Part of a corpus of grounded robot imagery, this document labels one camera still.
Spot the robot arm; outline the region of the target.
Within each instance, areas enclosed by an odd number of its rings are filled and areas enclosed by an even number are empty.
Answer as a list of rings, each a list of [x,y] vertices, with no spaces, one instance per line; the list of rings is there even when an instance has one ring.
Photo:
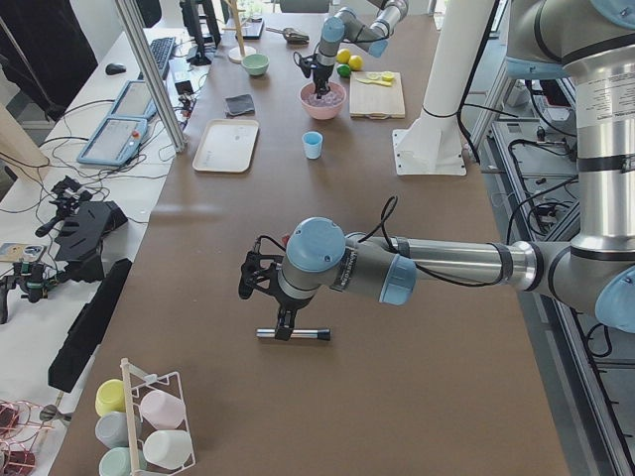
[[[508,62],[517,77],[564,75],[576,86],[580,228],[568,242],[458,243],[345,234],[313,217],[270,267],[275,335],[320,287],[402,304],[415,284],[510,285],[554,298],[626,332],[634,328],[634,5],[515,1]]]
[[[396,26],[409,11],[409,2],[406,0],[371,1],[371,4],[379,12],[370,25],[364,24],[348,7],[328,17],[322,25],[316,51],[311,57],[302,59],[304,75],[313,79],[318,98],[330,91],[328,82],[342,42],[348,41],[373,57],[380,58]]]

